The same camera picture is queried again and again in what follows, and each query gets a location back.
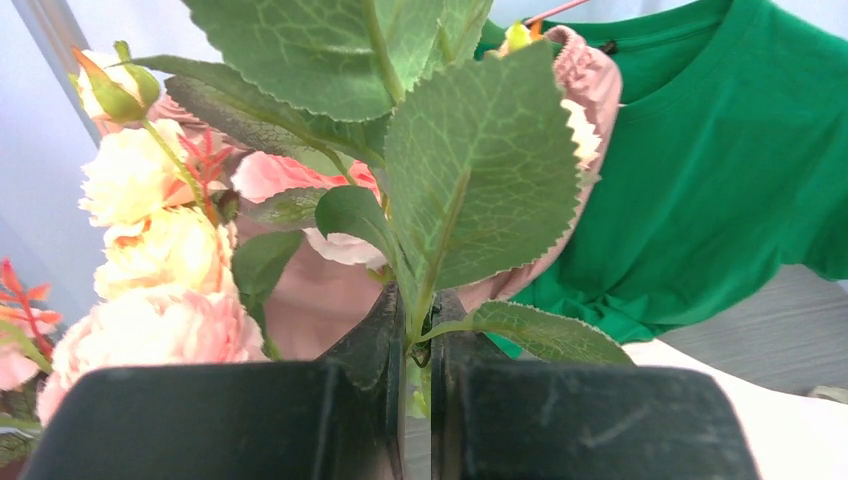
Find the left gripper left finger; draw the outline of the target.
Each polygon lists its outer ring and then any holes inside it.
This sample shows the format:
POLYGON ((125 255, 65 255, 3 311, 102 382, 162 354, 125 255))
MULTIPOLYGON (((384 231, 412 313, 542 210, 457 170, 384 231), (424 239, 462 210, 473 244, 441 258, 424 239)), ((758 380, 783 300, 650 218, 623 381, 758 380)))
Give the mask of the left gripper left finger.
POLYGON ((111 368, 65 397, 22 477, 400 479, 403 306, 389 285, 313 361, 111 368))

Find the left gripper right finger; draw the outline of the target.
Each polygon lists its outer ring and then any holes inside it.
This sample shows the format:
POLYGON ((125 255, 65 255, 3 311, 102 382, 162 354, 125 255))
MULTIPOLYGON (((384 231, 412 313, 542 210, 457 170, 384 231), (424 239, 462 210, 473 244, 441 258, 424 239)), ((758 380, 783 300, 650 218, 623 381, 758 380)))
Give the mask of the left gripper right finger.
POLYGON ((434 479, 755 479, 709 376, 512 360, 485 335, 431 346, 434 479))

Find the pale pink rose stem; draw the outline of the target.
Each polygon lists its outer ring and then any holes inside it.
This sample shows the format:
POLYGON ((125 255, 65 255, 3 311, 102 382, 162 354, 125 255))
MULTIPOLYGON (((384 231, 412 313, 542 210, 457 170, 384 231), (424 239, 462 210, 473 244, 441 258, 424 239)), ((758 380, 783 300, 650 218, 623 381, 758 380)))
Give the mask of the pale pink rose stem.
POLYGON ((244 305, 264 307, 310 226, 376 247, 404 308, 403 362, 431 369, 449 332, 502 335, 548 362, 629 364, 586 323, 510 300, 445 319, 446 291, 528 267, 576 218, 589 175, 578 114, 565 107, 553 49, 536 40, 473 59, 487 1, 191 1, 192 22, 220 52, 210 63, 125 55, 167 74, 169 95, 252 150, 309 165, 364 162, 381 188, 312 188, 255 205, 273 233, 238 248, 244 305))

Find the peach rose stem with bud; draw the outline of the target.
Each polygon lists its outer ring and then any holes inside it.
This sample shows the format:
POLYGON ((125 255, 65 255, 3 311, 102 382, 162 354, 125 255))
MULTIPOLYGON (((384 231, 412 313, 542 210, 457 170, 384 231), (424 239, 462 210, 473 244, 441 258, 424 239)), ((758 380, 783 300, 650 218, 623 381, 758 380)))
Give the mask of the peach rose stem with bud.
POLYGON ((228 150, 213 135, 192 142, 175 114, 159 112, 160 83, 131 63, 126 43, 116 43, 112 54, 72 54, 83 110, 114 127, 82 168, 79 206, 105 230, 95 292, 104 300, 165 284, 235 292, 236 228, 218 216, 212 198, 225 188, 220 163, 228 150))

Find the pink paper bouquet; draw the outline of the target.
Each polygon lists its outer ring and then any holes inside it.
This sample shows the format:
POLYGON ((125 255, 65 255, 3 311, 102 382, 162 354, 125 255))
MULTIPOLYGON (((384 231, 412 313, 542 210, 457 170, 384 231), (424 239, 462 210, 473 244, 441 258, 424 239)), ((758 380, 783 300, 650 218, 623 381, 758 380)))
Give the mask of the pink paper bouquet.
POLYGON ((845 479, 847 406, 760 387, 653 340, 623 349, 641 366, 702 372, 733 405, 764 479, 845 479))

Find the cream printed ribbon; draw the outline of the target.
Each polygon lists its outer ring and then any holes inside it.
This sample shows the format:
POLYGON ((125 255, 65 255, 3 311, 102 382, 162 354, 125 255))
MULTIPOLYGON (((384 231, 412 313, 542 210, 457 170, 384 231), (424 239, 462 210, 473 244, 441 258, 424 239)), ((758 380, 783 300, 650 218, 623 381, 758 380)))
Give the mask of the cream printed ribbon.
POLYGON ((848 403, 848 390, 841 387, 819 385, 811 389, 807 396, 842 404, 848 403))

